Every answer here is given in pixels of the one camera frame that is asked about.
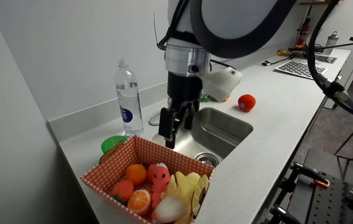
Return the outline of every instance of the stainless steel sink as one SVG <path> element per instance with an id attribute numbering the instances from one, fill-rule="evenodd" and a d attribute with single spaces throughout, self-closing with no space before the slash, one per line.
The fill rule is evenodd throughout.
<path id="1" fill-rule="evenodd" d="M 195 115 L 192 131 L 178 131 L 174 151 L 217 167 L 253 130 L 248 122 L 214 109 L 204 109 Z M 153 141 L 166 146 L 159 135 Z"/>

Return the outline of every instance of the tangerine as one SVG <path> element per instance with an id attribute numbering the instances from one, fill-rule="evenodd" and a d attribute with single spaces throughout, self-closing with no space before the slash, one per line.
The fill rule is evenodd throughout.
<path id="1" fill-rule="evenodd" d="M 147 178 L 147 170 L 142 165 L 130 166 L 126 171 L 126 178 L 132 181 L 135 186 L 140 186 Z"/>
<path id="2" fill-rule="evenodd" d="M 138 190 L 130 197 L 128 208 L 143 217 L 151 208 L 151 193 L 146 190 Z"/>

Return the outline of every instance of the plastic bottle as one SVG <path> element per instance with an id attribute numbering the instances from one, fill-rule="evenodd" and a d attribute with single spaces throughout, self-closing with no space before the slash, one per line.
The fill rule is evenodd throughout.
<path id="1" fill-rule="evenodd" d="M 118 63 L 116 90 L 120 110 L 125 122 L 126 136 L 140 136 L 143 132 L 143 121 L 136 75 L 128 70 L 125 60 Z"/>
<path id="2" fill-rule="evenodd" d="M 328 37 L 326 46 L 328 48 L 328 46 L 337 45 L 338 39 L 340 39 L 338 38 L 338 33 L 335 32 L 331 37 Z M 333 49 L 326 49 L 323 54 L 325 55 L 331 55 L 332 51 L 333 51 Z"/>

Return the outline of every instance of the wall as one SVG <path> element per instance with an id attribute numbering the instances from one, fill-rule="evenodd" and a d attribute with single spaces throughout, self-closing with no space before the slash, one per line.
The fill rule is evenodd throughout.
<path id="1" fill-rule="evenodd" d="M 311 18 L 314 18 L 312 27 L 315 27 L 323 14 L 326 7 L 314 7 Z M 322 27 L 321 34 L 317 43 L 326 45 L 327 38 L 333 33 L 338 32 L 340 40 L 337 44 L 351 43 L 350 39 L 353 37 L 353 0 L 341 2 L 340 5 L 332 12 L 325 25 Z M 350 88 L 353 79 L 353 46 L 347 46 L 343 49 L 351 50 L 351 55 L 342 68 L 341 76 L 342 84 Z"/>
<path id="2" fill-rule="evenodd" d="M 77 196 L 0 33 L 0 223 L 81 223 Z"/>
<path id="3" fill-rule="evenodd" d="M 167 81 L 156 48 L 167 0 L 0 0 L 0 29 L 44 117 L 116 99 L 117 61 L 126 58 L 141 89 Z"/>

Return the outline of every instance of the countertop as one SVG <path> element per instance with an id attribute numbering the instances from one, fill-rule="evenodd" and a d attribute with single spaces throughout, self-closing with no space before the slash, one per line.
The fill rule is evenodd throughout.
<path id="1" fill-rule="evenodd" d="M 332 56 L 338 60 L 335 64 L 318 63 L 317 66 L 326 68 L 325 76 L 335 80 L 348 55 L 350 50 L 336 49 Z M 241 70 L 243 81 L 227 102 L 200 105 L 202 109 L 213 107 L 249 122 L 254 131 L 217 167 L 197 223 L 253 223 L 323 101 L 325 95 L 314 81 L 274 73 L 276 66 L 254 65 Z M 245 94 L 251 94 L 258 101 L 250 114 L 236 110 L 238 99 Z M 151 127 L 148 120 L 164 106 L 166 99 L 143 109 L 143 139 L 152 140 L 157 134 L 158 127 Z M 116 120 L 60 141 L 100 223 L 132 223 L 80 180 L 97 165 L 102 156 L 101 144 L 122 131 L 121 120 Z"/>

